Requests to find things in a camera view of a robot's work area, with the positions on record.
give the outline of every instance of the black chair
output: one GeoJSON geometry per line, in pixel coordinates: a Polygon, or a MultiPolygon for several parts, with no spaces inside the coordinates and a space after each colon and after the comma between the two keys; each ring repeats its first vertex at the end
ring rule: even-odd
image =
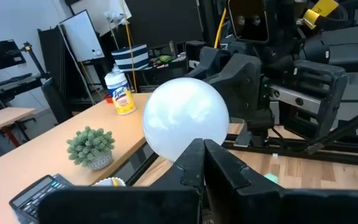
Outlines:
{"type": "Polygon", "coordinates": [[[52,78],[49,78],[42,85],[41,89],[59,124],[73,117],[73,113],[71,112],[66,99],[64,99],[62,94],[59,92],[52,78]]]}

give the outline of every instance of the succulent plant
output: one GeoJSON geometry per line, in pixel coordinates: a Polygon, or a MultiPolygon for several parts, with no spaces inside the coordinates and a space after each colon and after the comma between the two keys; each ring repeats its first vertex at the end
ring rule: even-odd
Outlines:
{"type": "Polygon", "coordinates": [[[98,156],[114,149],[111,135],[111,131],[104,133],[102,128],[95,130],[89,126],[84,131],[77,131],[73,139],[67,140],[69,160],[73,160],[75,165],[88,166],[98,156]]]}

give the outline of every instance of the screw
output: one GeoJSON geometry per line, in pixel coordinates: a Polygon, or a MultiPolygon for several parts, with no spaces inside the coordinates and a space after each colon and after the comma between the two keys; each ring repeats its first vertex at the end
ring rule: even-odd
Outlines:
{"type": "Polygon", "coordinates": [[[244,16],[238,16],[237,17],[237,23],[243,26],[246,23],[245,17],[244,16]]]}
{"type": "Polygon", "coordinates": [[[303,25],[303,19],[297,19],[297,20],[296,20],[296,24],[297,24],[298,26],[303,25]]]}
{"type": "Polygon", "coordinates": [[[299,105],[299,106],[302,106],[303,105],[303,100],[301,98],[296,98],[295,103],[297,103],[297,105],[299,105]]]}
{"type": "Polygon", "coordinates": [[[280,92],[277,91],[277,90],[274,90],[274,91],[273,91],[273,95],[274,95],[276,98],[278,98],[278,97],[280,97],[280,92]]]}
{"type": "Polygon", "coordinates": [[[339,109],[339,105],[334,106],[333,111],[337,111],[339,109]]]}
{"type": "Polygon", "coordinates": [[[260,17],[258,15],[255,15],[253,18],[252,18],[252,23],[253,25],[255,26],[259,26],[260,24],[260,17]]]}

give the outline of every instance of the yellow label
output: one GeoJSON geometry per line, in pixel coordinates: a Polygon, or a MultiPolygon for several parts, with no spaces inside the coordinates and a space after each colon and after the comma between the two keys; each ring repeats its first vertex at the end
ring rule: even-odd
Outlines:
{"type": "Polygon", "coordinates": [[[310,10],[308,9],[303,16],[305,19],[306,25],[310,29],[316,27],[315,22],[319,16],[327,17],[330,13],[333,12],[338,7],[338,3],[334,0],[320,0],[314,7],[310,10]]]}
{"type": "Polygon", "coordinates": [[[136,109],[134,98],[127,86],[122,86],[114,92],[112,102],[116,106],[118,114],[127,114],[136,109]]]}

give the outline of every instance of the potted plant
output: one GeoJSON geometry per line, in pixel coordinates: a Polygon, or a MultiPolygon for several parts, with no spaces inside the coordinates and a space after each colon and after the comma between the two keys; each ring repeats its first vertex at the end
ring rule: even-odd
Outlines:
{"type": "Polygon", "coordinates": [[[82,165],[91,170],[100,170],[112,163],[111,150],[114,149],[114,139],[111,131],[104,133],[102,128],[98,130],[85,127],[84,131],[77,131],[76,136],[67,140],[69,147],[67,152],[69,159],[75,165],[82,165]]]}

